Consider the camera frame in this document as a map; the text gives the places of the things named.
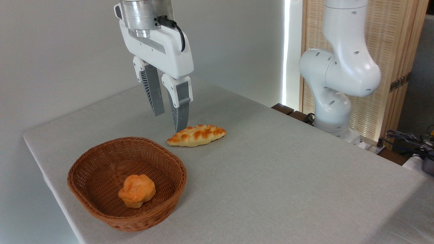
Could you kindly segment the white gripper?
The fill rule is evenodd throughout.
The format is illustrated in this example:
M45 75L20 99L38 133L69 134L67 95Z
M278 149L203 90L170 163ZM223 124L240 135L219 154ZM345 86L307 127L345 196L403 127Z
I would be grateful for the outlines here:
M169 95L175 131L185 129L189 121L189 102L193 101L188 75L194 71L194 64L189 40L185 37L182 52L180 34L175 29L163 26L151 30L149 38L140 38L130 34L123 20L119 25L127 49L136 56L133 64L137 80L144 85L154 115L165 112L158 68L166 73L162 76L162 83Z

